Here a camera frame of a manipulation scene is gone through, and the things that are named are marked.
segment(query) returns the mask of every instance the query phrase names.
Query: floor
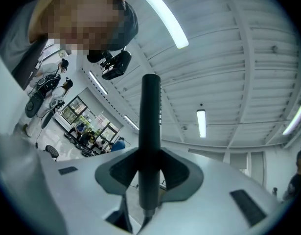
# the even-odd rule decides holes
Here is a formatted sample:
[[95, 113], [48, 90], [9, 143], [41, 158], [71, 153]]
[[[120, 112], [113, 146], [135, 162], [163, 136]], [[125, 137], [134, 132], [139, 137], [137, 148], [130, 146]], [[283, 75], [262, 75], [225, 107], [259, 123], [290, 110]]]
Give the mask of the floor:
[[[34, 133], [30, 138], [22, 130], [22, 125], [17, 125], [14, 135], [18, 135], [23, 139], [28, 140], [32, 144], [36, 143], [39, 133]], [[84, 156], [81, 150], [77, 149], [69, 140], [64, 136], [64, 130], [54, 120], [51, 120], [47, 127], [41, 132], [38, 138], [39, 149], [44, 149], [46, 145], [53, 146], [59, 153], [57, 161], [65, 161], [71, 159], [81, 159]], [[136, 234], [143, 221], [142, 208], [139, 206], [138, 190], [134, 187], [129, 187], [126, 192], [127, 205], [129, 209], [130, 221], [133, 227], [133, 232]]]

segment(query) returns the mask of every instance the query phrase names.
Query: fluorescent light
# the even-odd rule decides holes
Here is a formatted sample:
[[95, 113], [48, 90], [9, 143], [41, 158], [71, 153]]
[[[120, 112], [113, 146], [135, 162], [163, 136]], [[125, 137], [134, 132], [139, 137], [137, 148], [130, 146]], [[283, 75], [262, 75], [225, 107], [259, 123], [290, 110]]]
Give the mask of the fluorescent light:
[[289, 135], [293, 132], [293, 130], [297, 127], [299, 122], [301, 121], [301, 106], [299, 107], [297, 113], [295, 114], [293, 120], [289, 123], [288, 127], [283, 131], [283, 135]]
[[188, 40], [176, 20], [175, 16], [169, 10], [162, 0], [146, 0], [150, 6], [155, 10], [160, 19], [163, 21], [165, 27], [168, 29], [177, 48], [181, 49], [188, 46]]
[[131, 121], [126, 115], [124, 115], [124, 117], [137, 129], [139, 130], [139, 128], [136, 126], [136, 124], [133, 123], [133, 121]]
[[198, 119], [200, 137], [205, 138], [206, 137], [206, 112], [205, 112], [205, 110], [197, 111], [197, 119]]
[[98, 82], [97, 78], [95, 77], [95, 75], [92, 73], [91, 70], [90, 70], [90, 75], [93, 78], [93, 80], [96, 82], [96, 84], [100, 87], [100, 89], [103, 91], [103, 93], [107, 95], [108, 93], [106, 92], [105, 88], [103, 88], [103, 86]]

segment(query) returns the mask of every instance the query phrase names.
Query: black camera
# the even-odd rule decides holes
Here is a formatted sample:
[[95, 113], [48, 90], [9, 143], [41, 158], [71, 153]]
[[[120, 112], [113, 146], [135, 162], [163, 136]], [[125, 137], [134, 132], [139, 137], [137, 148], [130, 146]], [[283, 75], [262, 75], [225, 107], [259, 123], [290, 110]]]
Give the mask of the black camera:
[[90, 50], [87, 60], [91, 63], [97, 63], [104, 58], [105, 61], [100, 64], [100, 66], [104, 69], [102, 72], [102, 78], [105, 80], [111, 80], [118, 76], [122, 76], [132, 59], [132, 55], [124, 49], [125, 48], [123, 48], [122, 51], [114, 57], [107, 50]]

